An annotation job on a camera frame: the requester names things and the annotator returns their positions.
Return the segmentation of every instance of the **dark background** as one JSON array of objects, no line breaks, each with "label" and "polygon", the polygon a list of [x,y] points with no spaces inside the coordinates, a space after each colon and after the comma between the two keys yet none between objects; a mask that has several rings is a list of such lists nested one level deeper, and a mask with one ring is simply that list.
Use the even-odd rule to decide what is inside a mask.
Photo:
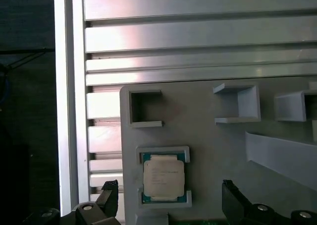
[{"label": "dark background", "polygon": [[[0,50],[44,47],[54,48],[53,0],[0,0]],[[0,63],[24,56],[0,56]],[[8,178],[3,178],[8,191],[2,192],[12,195],[19,184],[29,195],[26,210],[59,208],[55,54],[45,54],[12,71],[8,78],[10,96],[0,105],[0,123],[15,145],[28,147],[28,155],[22,155],[26,150],[20,147],[2,152],[8,170]],[[28,157],[28,168],[22,157]],[[29,178],[26,184],[19,181],[25,173]]]}]

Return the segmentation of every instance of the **metal bar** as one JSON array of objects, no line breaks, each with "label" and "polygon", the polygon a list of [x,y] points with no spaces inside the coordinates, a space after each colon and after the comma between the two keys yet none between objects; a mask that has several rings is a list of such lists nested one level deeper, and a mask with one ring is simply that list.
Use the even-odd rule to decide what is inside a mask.
[{"label": "metal bar", "polygon": [[31,54],[31,53],[54,53],[55,48],[42,49],[16,49],[16,50],[1,50],[0,55],[15,55],[15,54]]},{"label": "metal bar", "polygon": [[122,172],[122,160],[92,160],[90,161],[90,172]]},{"label": "metal bar", "polygon": [[84,203],[90,199],[90,186],[83,0],[73,0],[73,9],[78,192],[79,203]]},{"label": "metal bar", "polygon": [[91,187],[102,187],[106,181],[118,180],[119,186],[123,186],[122,173],[94,173],[90,176]]},{"label": "metal bar", "polygon": [[317,49],[288,49],[271,51],[225,51],[174,54],[164,56],[134,56],[90,59],[89,73],[118,72],[147,69],[172,69],[222,65],[250,65],[268,63],[317,61]]},{"label": "metal bar", "polygon": [[72,0],[54,0],[60,211],[78,204]]},{"label": "metal bar", "polygon": [[229,78],[241,79],[295,75],[317,75],[316,63],[307,62],[250,66],[219,66],[99,73],[88,74],[86,83],[88,86],[94,86],[127,83],[212,80]]},{"label": "metal bar", "polygon": [[119,90],[89,93],[87,95],[87,112],[89,119],[120,117]]},{"label": "metal bar", "polygon": [[90,153],[121,153],[120,125],[89,127]]},{"label": "metal bar", "polygon": [[86,52],[317,41],[317,16],[159,22],[86,28]]},{"label": "metal bar", "polygon": [[317,8],[316,0],[85,0],[86,20],[192,14],[294,11]]}]

